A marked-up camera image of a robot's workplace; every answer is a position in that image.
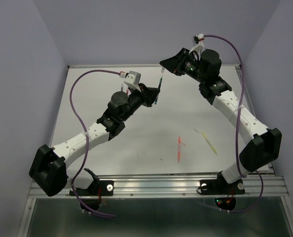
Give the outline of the green pen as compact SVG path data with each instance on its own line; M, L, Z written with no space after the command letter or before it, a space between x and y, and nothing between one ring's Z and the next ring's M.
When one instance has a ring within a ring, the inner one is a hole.
M163 76L161 76L160 78L160 81L159 81L159 85L158 85L158 94L155 98L155 101L154 101L154 105L156 105L158 103L158 97L159 97L159 93L161 91L161 85L162 85L162 82L163 82Z

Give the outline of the orange pen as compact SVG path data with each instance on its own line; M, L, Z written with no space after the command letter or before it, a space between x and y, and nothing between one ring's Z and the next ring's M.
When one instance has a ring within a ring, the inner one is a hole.
M177 146L177 161L180 163L180 158L181 158L181 137L178 137L178 146Z

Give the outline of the yellow pen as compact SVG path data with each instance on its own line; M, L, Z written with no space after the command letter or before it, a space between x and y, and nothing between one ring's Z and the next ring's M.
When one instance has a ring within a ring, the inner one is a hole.
M201 132L203 138L205 139L205 141L207 142L207 144L209 145L209 147L211 148L211 150L218 155L217 150L215 149L215 147L213 146L213 144L211 143L211 141L208 139L207 135L204 132Z

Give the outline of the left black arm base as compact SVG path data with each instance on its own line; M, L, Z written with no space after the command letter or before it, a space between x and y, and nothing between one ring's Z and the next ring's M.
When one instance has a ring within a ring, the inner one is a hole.
M110 197L113 192L113 180L101 180L88 168L84 168L80 175L80 182L75 181L70 190L70 194L79 201L83 213L103 218L115 218L115 215L98 211L102 204L102 197Z

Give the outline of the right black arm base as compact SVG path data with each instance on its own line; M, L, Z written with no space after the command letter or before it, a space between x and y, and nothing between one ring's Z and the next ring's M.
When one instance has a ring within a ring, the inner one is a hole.
M236 207L235 195L245 194L244 184L241 178L233 183L227 183L222 173L219 172L215 179L203 179L199 181L197 193L203 196L216 196L214 202L221 210L231 212Z

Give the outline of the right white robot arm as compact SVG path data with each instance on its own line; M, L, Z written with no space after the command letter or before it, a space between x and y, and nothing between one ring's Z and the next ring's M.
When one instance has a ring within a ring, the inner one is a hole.
M249 173L273 162L279 156L282 133L261 123L239 99L231 86L219 75L221 60L211 49L202 52L199 59L188 49L160 61L160 65L176 76L188 75L199 83L201 95L219 110L235 127L245 147L236 153L236 161L221 171L216 188L222 193L233 188L233 183Z

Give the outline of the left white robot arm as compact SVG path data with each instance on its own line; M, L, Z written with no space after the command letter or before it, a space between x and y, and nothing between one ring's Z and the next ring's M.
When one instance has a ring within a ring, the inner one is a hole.
M58 194L68 184L69 166L92 148L119 135L125 128L125 121L140 106L151 107L159 93L159 88L146 87L142 83L131 89L130 95L115 92L106 111L86 131L53 147L39 147L29 176L47 196Z

